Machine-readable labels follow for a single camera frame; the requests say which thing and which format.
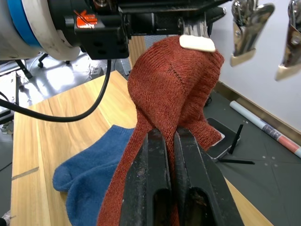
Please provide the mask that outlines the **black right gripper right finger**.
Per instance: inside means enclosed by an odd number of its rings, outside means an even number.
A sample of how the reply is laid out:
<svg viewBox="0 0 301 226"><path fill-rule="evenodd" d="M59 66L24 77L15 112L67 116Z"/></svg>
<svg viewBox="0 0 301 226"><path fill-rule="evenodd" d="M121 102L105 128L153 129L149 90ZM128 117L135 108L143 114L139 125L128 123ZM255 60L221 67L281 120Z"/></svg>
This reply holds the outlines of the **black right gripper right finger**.
<svg viewBox="0 0 301 226"><path fill-rule="evenodd" d="M244 224L221 171L186 128L174 134L174 167L180 225Z"/></svg>

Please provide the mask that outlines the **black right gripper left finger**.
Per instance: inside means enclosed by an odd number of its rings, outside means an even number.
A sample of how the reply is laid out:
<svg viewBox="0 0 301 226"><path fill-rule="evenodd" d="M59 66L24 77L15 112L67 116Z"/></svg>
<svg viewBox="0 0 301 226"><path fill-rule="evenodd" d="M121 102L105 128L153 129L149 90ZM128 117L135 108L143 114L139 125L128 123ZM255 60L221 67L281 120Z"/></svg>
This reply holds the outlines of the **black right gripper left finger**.
<svg viewBox="0 0 301 226"><path fill-rule="evenodd" d="M172 226L173 194L167 142L158 129L152 129L127 172L119 225Z"/></svg>

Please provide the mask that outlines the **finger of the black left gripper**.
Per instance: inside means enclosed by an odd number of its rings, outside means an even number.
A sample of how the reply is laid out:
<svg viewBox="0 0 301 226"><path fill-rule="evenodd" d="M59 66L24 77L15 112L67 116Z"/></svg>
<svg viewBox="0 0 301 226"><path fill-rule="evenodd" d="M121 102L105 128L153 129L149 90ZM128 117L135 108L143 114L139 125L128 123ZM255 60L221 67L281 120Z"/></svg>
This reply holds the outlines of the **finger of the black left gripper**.
<svg viewBox="0 0 301 226"><path fill-rule="evenodd" d="M128 20L133 36L179 35L183 32L182 19L170 13L130 14Z"/></svg>
<svg viewBox="0 0 301 226"><path fill-rule="evenodd" d="M120 0L119 25L128 25L125 17L131 14L178 14L183 23L206 22L206 13L225 0Z"/></svg>

